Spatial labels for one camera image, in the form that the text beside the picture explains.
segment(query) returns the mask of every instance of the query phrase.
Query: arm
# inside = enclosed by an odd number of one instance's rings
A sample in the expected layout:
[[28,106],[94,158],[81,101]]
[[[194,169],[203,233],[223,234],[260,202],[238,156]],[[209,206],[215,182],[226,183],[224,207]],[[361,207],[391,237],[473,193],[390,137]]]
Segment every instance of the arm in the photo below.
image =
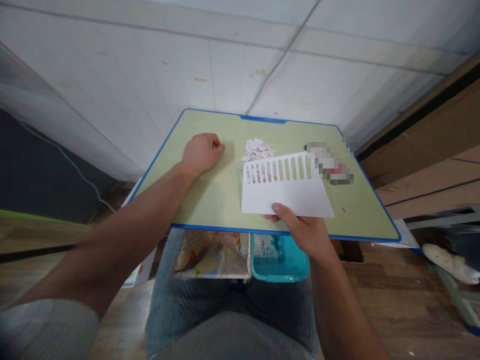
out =
[[311,287],[318,337],[326,359],[388,359],[329,239],[324,220],[296,217],[273,204],[273,222],[282,219],[296,244],[310,257]]
[[90,231],[83,242],[12,306],[39,299],[69,299],[103,317],[130,273],[158,245],[193,181],[220,160],[215,134],[196,135],[182,161]]

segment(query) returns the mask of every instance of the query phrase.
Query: blue desk handle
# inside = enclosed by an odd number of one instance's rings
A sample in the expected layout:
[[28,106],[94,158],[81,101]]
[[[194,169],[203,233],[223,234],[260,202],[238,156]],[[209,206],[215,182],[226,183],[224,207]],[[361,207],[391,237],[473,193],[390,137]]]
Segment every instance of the blue desk handle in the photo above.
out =
[[248,116],[248,115],[239,115],[239,116],[243,120],[260,121],[264,123],[285,124],[287,122],[287,120],[272,119],[268,117],[257,117],[257,116]]

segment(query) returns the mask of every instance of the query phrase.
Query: hand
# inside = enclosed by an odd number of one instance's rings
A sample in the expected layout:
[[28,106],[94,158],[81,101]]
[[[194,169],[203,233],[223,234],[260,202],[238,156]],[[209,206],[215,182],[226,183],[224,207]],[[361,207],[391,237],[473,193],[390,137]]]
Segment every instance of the hand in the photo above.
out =
[[278,202],[271,208],[276,215],[265,215],[265,218],[272,223],[283,220],[290,229],[293,240],[309,257],[320,261],[332,255],[337,256],[323,218],[297,217],[289,207]]
[[220,143],[216,134],[198,134],[186,144],[181,164],[188,174],[196,178],[213,168],[224,152],[225,145]]

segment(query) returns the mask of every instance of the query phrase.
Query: sleeve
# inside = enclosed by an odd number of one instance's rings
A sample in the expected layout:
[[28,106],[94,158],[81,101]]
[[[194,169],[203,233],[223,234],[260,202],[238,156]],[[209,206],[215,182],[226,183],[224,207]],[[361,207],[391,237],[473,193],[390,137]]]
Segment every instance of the sleeve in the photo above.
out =
[[99,328],[97,314],[73,300],[42,299],[0,313],[0,357],[85,359]]

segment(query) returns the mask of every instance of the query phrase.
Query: forearm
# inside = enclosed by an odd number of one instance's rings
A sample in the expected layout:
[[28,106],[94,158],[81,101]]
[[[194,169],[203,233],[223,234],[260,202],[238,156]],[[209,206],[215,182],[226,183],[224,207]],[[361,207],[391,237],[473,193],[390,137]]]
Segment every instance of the forearm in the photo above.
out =
[[326,359],[388,359],[330,244],[310,258],[318,336]]
[[45,298],[72,299],[102,317],[125,279],[162,239],[194,179],[180,164],[174,166],[96,226],[14,305]]

